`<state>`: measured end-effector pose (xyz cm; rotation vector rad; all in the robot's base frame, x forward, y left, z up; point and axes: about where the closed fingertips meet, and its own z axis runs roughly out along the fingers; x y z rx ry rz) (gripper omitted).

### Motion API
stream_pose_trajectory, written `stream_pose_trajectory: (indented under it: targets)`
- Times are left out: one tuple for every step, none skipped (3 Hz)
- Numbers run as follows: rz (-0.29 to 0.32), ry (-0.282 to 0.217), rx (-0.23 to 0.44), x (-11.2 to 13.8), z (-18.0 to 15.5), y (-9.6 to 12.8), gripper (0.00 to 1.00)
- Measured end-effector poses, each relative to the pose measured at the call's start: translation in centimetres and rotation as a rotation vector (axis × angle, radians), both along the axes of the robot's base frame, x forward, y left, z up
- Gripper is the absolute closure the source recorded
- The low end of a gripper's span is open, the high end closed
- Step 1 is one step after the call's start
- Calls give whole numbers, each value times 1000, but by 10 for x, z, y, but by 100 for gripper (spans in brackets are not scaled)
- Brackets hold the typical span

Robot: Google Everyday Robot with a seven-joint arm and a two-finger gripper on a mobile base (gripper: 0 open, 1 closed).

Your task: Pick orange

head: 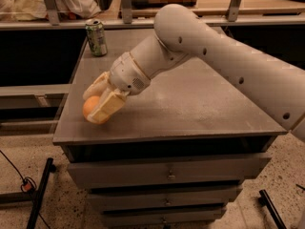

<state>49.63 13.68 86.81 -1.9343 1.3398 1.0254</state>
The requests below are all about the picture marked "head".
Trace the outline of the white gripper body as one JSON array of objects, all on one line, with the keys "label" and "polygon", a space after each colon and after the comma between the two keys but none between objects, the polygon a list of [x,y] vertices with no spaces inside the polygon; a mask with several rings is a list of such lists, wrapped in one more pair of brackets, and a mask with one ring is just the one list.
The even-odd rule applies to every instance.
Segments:
[{"label": "white gripper body", "polygon": [[129,52],[124,52],[113,62],[110,81],[117,89],[130,95],[142,93],[151,84],[151,80],[137,66]]}]

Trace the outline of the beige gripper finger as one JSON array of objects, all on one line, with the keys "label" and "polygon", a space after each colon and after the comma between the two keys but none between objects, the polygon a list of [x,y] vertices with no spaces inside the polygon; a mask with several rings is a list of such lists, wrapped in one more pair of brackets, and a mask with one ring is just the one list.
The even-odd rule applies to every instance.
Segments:
[{"label": "beige gripper finger", "polygon": [[105,100],[112,92],[112,85],[109,78],[109,72],[101,73],[89,86],[89,88],[84,91],[83,99],[87,100],[92,96],[100,96],[103,100]]},{"label": "beige gripper finger", "polygon": [[98,120],[107,116],[110,118],[125,105],[128,95],[128,92],[112,88],[112,92],[105,100],[99,96],[99,103],[90,113],[90,117]]}]

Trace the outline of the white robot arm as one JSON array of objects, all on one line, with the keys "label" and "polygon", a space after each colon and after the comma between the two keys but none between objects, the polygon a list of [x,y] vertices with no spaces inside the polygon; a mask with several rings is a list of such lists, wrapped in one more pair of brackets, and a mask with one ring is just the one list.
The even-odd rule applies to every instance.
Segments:
[{"label": "white robot arm", "polygon": [[154,33],[118,57],[83,93],[94,107],[84,117],[102,124],[129,95],[150,86],[158,74],[196,56],[252,100],[285,130],[305,139],[305,71],[221,35],[189,9],[167,5],[154,18]]}]

